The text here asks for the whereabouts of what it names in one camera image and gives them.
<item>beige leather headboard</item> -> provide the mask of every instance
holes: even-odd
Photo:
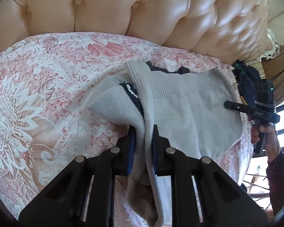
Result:
[[[139,37],[233,63],[269,49],[266,0],[1,0],[0,52],[42,33]]]

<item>dark sleeve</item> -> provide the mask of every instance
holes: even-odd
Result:
[[[281,152],[266,169],[270,187],[270,202],[276,215],[284,206],[284,153]]]

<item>floral bedsheet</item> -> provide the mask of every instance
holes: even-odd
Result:
[[[222,69],[237,90],[232,66],[219,59],[105,33],[28,37],[0,53],[0,198],[21,210],[77,155],[93,157],[113,147],[126,127],[87,109],[87,93],[127,60],[148,57],[157,66],[192,72]],[[241,183],[252,155],[250,126],[241,115],[241,141],[215,161]],[[147,226],[125,199],[126,178],[117,177],[116,226]]]

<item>metal screw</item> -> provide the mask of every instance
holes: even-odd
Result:
[[[211,159],[209,157],[205,156],[205,157],[202,158],[202,162],[204,164],[209,164],[211,162]]]
[[[79,156],[77,156],[77,157],[75,158],[75,161],[78,162],[78,163],[81,163],[81,162],[84,161],[84,159],[85,159],[84,156],[79,155]]]
[[[111,148],[111,152],[112,152],[113,154],[117,154],[117,153],[120,152],[120,149],[119,149],[118,147],[112,147],[112,148]]]
[[[175,151],[176,150],[173,147],[169,147],[169,148],[166,149],[166,152],[169,153],[169,154],[173,154],[173,153],[175,153]]]

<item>knit garment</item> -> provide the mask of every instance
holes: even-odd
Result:
[[[129,75],[109,76],[95,88],[90,110],[113,123],[135,127],[135,158],[128,178],[127,200],[149,226],[162,226],[172,215],[171,184],[169,176],[154,174],[154,124],[158,125],[160,136],[168,138],[172,147],[187,156],[214,159],[240,140],[240,114],[224,108],[224,102],[235,102],[236,95],[217,68],[179,75],[151,72],[143,60],[127,62],[125,67]],[[119,85],[129,79],[137,89],[144,120]]]

